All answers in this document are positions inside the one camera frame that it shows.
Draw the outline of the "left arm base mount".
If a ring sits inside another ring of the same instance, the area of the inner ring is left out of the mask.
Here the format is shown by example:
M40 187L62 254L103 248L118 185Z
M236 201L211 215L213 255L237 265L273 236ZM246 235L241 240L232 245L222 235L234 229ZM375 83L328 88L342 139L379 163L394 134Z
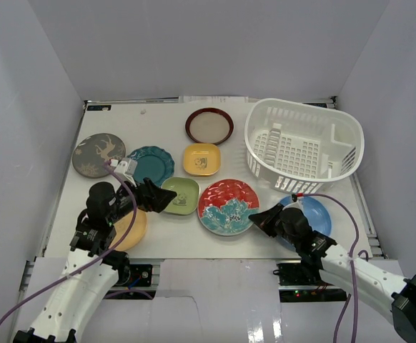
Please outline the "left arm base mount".
M131 264L127 273L107 292L105 299L152 300L156 294L152 264Z

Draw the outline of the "red plate with teal flower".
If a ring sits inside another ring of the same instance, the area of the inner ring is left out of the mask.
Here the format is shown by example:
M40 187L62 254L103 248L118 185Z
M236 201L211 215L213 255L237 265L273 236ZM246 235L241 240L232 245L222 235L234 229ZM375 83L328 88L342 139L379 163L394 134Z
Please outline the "red plate with teal flower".
M259 212L259 197L246 182L223 179L207 187L199 198L197 214L203 227L222 237L246 232L250 215Z

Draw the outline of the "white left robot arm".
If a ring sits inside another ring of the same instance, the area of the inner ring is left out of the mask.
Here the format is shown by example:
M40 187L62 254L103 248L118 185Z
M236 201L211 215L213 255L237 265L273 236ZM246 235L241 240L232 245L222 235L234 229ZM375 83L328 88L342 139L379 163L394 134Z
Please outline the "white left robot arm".
M177 196L150 179L115 189L98 182L89 190L60 278L44 287L51 295L26 331L15 342L80 342L84 329L100 302L115 285L129 281L131 267L126 252L116 249L114 225L126 215L135 222L139 211L162 212Z

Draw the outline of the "grey plate with deer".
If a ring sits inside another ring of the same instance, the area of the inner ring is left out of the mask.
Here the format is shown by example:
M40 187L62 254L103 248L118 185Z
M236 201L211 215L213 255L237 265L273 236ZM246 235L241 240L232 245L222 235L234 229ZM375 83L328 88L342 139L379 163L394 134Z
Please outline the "grey plate with deer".
M71 162L75 171L89 179L99 179L108 173L104 164L110 159L126 156L125 143L116 135L99 133L88 136L74 149Z

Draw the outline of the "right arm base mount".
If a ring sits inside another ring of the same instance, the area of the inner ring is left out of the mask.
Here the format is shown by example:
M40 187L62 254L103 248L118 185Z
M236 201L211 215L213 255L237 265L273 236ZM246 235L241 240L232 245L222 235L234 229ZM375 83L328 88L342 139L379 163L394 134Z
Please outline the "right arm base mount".
M344 302L347 293L313 274L300 262L277 264L273 275L278 278L281 303Z

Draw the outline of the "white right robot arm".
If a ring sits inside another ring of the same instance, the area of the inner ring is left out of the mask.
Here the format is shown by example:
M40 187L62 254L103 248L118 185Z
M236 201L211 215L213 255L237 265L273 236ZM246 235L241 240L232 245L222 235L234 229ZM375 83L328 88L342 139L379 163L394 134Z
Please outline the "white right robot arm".
M393 325L406 342L416 342L416 275L391 274L348 251L334 239L315 231L298 207L277 204L249 216L270 237L290 243L304 263L303 279L322 281L350 293Z

